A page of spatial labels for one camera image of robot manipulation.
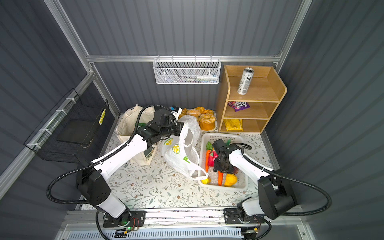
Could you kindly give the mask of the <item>white plastic produce basket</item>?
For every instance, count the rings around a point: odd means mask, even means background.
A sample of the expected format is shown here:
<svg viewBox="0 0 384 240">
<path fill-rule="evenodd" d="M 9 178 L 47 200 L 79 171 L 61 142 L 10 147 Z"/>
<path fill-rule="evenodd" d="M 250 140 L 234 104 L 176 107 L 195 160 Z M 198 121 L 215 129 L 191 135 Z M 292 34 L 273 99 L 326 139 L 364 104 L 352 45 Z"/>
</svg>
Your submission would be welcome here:
<svg viewBox="0 0 384 240">
<path fill-rule="evenodd" d="M 202 136 L 199 177 L 208 176 L 199 182 L 203 187 L 223 191 L 243 191 L 248 188 L 248 177 L 230 163 L 229 154 L 240 149 L 234 144 L 243 143 L 238 135 L 206 133 Z"/>
</svg>

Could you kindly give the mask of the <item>white lemon-print plastic bag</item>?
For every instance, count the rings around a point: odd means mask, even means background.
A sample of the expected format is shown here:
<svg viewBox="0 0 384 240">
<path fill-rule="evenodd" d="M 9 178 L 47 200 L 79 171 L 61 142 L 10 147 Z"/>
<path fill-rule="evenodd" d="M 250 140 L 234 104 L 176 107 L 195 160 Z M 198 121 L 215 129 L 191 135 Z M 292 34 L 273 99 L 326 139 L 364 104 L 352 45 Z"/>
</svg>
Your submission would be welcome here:
<svg viewBox="0 0 384 240">
<path fill-rule="evenodd" d="M 197 118 L 185 115 L 180 118 L 183 123 L 179 136 L 172 135 L 160 143 L 158 149 L 166 162 L 188 180 L 201 181 L 209 174 L 200 167 L 200 157 L 196 150 L 201 128 Z"/>
</svg>

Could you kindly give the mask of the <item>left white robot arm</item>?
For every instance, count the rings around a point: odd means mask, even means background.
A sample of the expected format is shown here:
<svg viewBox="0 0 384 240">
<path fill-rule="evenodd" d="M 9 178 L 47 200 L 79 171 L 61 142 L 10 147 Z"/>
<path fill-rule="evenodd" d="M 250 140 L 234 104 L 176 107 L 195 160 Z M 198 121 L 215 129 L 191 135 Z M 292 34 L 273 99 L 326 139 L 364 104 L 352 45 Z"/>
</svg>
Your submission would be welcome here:
<svg viewBox="0 0 384 240">
<path fill-rule="evenodd" d="M 76 188 L 99 211 L 118 219 L 129 214 L 128 207 L 112 192 L 107 180 L 137 154 L 172 135 L 179 136 L 184 126 L 178 122 L 182 109 L 160 107 L 153 120 L 136 128 L 133 135 L 108 154 L 92 161 L 95 166 L 77 173 Z"/>
</svg>

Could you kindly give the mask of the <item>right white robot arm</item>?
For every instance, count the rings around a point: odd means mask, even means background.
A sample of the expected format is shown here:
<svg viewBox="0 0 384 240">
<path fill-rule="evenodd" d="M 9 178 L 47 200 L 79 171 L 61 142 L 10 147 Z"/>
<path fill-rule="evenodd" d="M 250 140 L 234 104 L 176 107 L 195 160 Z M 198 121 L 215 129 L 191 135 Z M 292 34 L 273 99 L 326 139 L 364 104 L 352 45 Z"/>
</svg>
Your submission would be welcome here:
<svg viewBox="0 0 384 240">
<path fill-rule="evenodd" d="M 243 172 L 258 188 L 258 197 L 249 197 L 237 206 L 241 221 L 252 216 L 266 216 L 271 220 L 285 214 L 297 205 L 297 199 L 288 180 L 277 177 L 273 169 L 256 162 L 246 154 L 252 147 L 244 143 L 226 144 L 222 139 L 213 143 L 218 154 L 214 171 L 229 174 L 235 168 Z"/>
</svg>

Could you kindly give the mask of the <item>pink dragon fruit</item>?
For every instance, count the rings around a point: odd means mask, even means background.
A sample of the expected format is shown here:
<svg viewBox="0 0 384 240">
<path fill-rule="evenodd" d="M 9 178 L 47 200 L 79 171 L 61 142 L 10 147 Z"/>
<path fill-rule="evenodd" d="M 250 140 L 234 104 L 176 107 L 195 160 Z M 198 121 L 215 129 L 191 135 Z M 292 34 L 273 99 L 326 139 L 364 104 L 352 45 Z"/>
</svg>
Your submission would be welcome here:
<svg viewBox="0 0 384 240">
<path fill-rule="evenodd" d="M 218 157 L 218 154 L 216 153 L 215 150 L 211 150 L 209 152 L 209 158 L 208 158 L 208 166 L 209 167 L 214 167 L 215 164 L 215 159 Z"/>
</svg>

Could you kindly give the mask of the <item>yellow pear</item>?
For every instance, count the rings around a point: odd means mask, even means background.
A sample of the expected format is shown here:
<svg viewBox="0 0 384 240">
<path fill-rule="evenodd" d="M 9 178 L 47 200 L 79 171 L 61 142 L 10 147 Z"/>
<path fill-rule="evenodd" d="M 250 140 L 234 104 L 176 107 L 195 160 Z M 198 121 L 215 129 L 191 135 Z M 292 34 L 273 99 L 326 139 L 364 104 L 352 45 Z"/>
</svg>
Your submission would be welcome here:
<svg viewBox="0 0 384 240">
<path fill-rule="evenodd" d="M 224 186 L 225 187 L 232 187 L 233 185 L 235 185 L 237 183 L 237 181 L 238 181 L 238 177 L 236 175 L 227 174 Z"/>
</svg>

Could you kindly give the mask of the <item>yellow snack bag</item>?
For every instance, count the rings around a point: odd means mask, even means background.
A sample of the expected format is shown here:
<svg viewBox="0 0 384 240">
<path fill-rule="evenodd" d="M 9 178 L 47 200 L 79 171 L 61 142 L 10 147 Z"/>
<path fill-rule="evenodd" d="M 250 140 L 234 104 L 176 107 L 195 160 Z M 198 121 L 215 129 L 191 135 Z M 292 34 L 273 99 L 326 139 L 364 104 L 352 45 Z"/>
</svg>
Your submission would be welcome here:
<svg viewBox="0 0 384 240">
<path fill-rule="evenodd" d="M 243 120 L 240 119 L 224 119 L 226 131 L 243 131 Z"/>
</svg>

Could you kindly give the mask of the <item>purple snack packet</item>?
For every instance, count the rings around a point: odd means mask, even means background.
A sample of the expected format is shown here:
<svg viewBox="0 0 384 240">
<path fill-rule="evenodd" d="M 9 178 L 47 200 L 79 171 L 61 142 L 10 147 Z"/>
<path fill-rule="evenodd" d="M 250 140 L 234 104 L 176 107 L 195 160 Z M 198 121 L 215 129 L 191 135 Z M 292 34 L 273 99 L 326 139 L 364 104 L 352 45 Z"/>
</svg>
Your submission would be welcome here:
<svg viewBox="0 0 384 240">
<path fill-rule="evenodd" d="M 233 108 L 235 112 L 250 108 L 250 105 L 247 102 L 228 102 L 228 106 Z"/>
</svg>

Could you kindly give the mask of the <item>toothpaste tube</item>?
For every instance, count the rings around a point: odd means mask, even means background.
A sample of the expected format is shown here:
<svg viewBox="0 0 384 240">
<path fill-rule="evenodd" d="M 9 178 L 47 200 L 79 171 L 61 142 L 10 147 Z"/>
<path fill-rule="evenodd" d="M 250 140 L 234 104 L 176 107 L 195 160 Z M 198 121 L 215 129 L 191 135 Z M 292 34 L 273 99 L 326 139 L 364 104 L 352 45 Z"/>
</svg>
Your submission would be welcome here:
<svg viewBox="0 0 384 240">
<path fill-rule="evenodd" d="M 219 77 L 217 75 L 200 75 L 200 76 L 182 76 L 178 75 L 179 78 L 184 78 L 186 81 L 195 81 L 195 82 L 216 82 Z"/>
</svg>

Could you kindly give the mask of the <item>wooden shelf unit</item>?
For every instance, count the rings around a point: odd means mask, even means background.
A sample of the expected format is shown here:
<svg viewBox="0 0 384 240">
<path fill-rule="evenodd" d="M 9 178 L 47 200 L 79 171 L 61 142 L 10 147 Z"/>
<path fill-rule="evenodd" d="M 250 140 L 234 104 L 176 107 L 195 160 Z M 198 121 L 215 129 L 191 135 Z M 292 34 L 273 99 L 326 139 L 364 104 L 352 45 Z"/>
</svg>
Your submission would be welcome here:
<svg viewBox="0 0 384 240">
<path fill-rule="evenodd" d="M 250 66 L 254 69 L 250 87 L 245 95 L 237 89 L 247 66 L 225 65 L 217 98 L 218 131 L 227 133 L 224 119 L 243 120 L 244 133 L 261 134 L 287 93 L 287 87 L 274 67 Z M 247 102 L 249 109 L 235 112 L 228 102 Z"/>
</svg>

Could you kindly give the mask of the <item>right silver drink can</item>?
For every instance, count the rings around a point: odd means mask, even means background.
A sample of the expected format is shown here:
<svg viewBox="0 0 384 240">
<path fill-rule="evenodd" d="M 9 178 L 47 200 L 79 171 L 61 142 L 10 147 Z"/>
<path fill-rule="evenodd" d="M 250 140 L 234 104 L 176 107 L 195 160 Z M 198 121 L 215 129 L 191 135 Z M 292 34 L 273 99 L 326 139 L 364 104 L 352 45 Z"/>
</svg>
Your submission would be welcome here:
<svg viewBox="0 0 384 240">
<path fill-rule="evenodd" d="M 241 80 L 239 82 L 238 90 L 237 90 L 237 93 L 239 95 L 245 95 L 247 93 L 253 76 L 254 76 L 254 69 L 245 68 L 243 70 L 243 74 L 242 74 Z"/>
</svg>

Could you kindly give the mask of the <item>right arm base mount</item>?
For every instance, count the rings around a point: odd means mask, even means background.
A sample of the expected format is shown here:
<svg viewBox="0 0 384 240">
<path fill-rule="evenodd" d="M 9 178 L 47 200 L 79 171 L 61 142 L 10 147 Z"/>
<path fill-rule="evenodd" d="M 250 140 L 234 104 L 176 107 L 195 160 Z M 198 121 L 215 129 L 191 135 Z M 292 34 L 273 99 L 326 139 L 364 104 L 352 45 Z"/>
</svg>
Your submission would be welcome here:
<svg viewBox="0 0 384 240">
<path fill-rule="evenodd" d="M 223 215 L 226 225 L 236 224 L 254 224 L 260 225 L 265 223 L 265 220 L 257 216 L 248 216 L 243 210 L 239 208 L 224 208 Z"/>
</svg>

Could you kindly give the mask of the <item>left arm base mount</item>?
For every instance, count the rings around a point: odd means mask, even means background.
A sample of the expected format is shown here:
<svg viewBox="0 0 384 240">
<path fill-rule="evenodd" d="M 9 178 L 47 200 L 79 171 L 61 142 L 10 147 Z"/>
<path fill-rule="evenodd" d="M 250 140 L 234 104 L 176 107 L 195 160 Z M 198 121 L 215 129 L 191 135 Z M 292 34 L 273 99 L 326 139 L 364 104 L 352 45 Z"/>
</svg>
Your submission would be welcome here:
<svg viewBox="0 0 384 240">
<path fill-rule="evenodd" d="M 119 217 L 114 218 L 110 214 L 105 213 L 103 216 L 104 228 L 139 228 L 144 226 L 146 219 L 146 211 L 130 211 L 125 210 Z"/>
</svg>

